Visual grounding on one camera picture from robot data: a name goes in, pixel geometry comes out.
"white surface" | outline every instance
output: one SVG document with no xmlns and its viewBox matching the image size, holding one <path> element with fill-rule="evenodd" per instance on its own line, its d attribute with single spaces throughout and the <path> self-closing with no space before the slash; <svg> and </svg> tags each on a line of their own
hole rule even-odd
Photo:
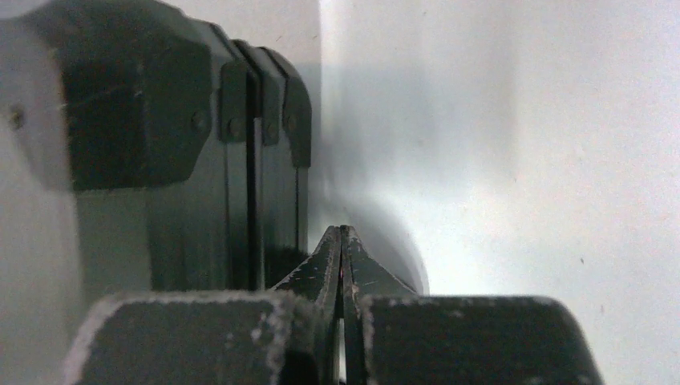
<svg viewBox="0 0 680 385">
<path fill-rule="evenodd" d="M 378 204 L 431 294 L 552 296 L 607 383 L 680 383 L 679 7 L 322 1 L 316 230 Z"/>
</svg>

